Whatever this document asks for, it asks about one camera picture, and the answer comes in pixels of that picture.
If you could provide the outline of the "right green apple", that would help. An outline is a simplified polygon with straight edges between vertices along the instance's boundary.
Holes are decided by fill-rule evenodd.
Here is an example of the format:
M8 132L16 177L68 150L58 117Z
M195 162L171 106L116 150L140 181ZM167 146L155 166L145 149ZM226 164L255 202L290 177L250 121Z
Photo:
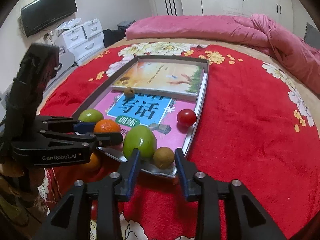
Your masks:
M157 139L151 129L138 125L128 131L123 142L123 154L127 160L130 159L135 148L140 151L141 158L151 159L153 157L157 150Z

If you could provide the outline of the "pink blue workbook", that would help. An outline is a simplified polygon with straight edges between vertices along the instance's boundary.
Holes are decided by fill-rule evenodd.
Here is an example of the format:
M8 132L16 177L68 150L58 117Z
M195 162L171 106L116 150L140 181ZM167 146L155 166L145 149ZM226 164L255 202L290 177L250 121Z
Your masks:
M182 148L188 130L179 128L177 114L183 109L195 109L195 103L169 97L138 93L134 98L127 99L123 93L111 91L94 107L112 119L121 127L121 133L138 125L152 130L157 138L157 146L166 146L173 151Z

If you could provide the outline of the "black bag on floor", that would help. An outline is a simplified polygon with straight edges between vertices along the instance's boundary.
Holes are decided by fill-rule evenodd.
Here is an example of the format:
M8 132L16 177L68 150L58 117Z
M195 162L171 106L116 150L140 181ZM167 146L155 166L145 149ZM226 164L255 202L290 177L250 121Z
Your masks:
M104 35L105 48L115 44L116 42L122 40L125 37L124 33L119 29L117 29L117 30L110 30L110 29L103 30L103 35Z

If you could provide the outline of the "cherry tomato in tray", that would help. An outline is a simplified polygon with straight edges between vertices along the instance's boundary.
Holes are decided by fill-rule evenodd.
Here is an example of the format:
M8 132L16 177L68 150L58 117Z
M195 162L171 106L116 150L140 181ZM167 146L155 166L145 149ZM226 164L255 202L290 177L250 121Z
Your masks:
M196 113L191 109L183 109L177 114L177 123L183 127L191 127L196 121Z

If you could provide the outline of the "grey shallow tray box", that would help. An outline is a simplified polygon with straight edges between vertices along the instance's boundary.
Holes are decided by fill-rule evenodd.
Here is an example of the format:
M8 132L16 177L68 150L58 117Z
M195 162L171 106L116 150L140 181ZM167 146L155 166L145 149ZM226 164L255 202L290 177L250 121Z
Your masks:
M136 56L104 81L74 112L93 108L114 120L122 135L148 127L158 147L181 148L188 156L198 126L177 121L184 109L201 117L209 77L208 60L182 56Z

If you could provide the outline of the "brown longan on book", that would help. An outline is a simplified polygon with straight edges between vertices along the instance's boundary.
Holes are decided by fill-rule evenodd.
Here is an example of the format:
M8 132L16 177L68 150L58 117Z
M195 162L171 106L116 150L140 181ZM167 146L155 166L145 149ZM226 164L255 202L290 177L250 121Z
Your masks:
M135 90L132 87L126 87L123 93L127 99L131 99L135 97Z

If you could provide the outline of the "grey headboard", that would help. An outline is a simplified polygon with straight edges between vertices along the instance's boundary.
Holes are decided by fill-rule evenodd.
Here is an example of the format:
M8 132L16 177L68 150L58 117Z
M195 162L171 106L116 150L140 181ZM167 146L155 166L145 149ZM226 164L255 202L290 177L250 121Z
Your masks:
M304 42L313 48L320 49L320 32L309 23L306 23Z

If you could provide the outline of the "white drawer cabinet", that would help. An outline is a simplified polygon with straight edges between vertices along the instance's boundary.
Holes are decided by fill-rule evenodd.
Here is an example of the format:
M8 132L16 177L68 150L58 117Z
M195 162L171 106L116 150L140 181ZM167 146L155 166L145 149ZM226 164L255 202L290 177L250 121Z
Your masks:
M72 53L75 63L80 66L105 48L100 20L95 18L64 31L54 43Z

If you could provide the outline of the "red floral blanket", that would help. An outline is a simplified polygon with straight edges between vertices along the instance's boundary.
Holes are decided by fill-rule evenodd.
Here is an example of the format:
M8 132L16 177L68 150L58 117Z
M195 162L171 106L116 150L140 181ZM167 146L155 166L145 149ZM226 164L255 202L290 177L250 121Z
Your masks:
M41 115L71 116L107 80L103 70L120 67L124 56L138 52L134 47L108 49L77 68L53 92ZM310 110L300 103L307 96L299 96L293 81L259 59L221 46L197 47L178 49L178 55L187 57L214 56L188 159L217 180L242 181L286 238L319 239L319 233L302 233L313 218L314 231L319 230L319 135L307 117ZM118 166L107 157L100 170L48 169L41 193L52 210L75 180L100 180ZM192 239L196 213L196 203L185 201L178 183L140 173L131 201L124 204L124 237Z

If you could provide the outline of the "green apple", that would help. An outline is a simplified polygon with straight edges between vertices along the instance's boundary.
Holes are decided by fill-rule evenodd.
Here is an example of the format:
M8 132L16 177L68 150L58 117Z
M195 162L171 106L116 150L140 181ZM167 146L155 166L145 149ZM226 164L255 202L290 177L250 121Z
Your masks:
M104 116L101 112L96 109L86 109L78 117L78 120L81 122L94 122L97 123L100 120L103 120Z
M140 151L141 158L151 159L153 157L157 150L157 139L151 129L138 125L128 131L123 142L123 154L127 160L130 159L135 148Z

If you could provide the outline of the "left green apple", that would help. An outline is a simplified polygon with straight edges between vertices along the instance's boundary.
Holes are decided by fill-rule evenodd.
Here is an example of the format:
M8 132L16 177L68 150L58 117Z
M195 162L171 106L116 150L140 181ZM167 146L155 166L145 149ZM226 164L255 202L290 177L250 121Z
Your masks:
M103 120L104 116L101 112L96 109L86 109L78 117L78 120L81 122L94 122L97 123L100 120Z

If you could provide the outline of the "brown longan fruit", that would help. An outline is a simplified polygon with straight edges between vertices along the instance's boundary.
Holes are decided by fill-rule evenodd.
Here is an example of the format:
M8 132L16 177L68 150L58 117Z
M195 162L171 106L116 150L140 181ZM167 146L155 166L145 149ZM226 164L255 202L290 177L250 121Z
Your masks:
M174 152L168 147L158 148L153 155L154 165L161 170L169 168L174 160Z

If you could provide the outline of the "orange mandarin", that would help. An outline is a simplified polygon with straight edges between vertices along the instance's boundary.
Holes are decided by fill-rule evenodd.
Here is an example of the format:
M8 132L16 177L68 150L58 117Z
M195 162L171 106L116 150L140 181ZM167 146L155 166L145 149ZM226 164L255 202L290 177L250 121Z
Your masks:
M102 165L101 156L96 153L92 153L90 162L81 164L80 167L87 172L94 172L96 170L101 169L101 165Z
M103 119L95 124L94 133L120 132L121 127L111 119Z

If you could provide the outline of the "sunflower cover book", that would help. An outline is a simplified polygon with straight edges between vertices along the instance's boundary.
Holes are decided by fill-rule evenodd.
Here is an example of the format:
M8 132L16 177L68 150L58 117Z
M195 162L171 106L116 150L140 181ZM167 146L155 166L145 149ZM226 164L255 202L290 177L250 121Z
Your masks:
M173 62L137 62L112 84L115 90L167 93L195 98L203 76L200 66Z

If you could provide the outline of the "pink quilt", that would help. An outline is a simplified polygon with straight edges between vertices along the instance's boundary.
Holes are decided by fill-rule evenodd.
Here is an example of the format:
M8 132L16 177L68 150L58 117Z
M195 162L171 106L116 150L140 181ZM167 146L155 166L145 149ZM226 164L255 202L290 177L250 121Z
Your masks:
M319 94L319 50L264 14L148 17L132 24L126 38L194 38L246 45L275 58Z

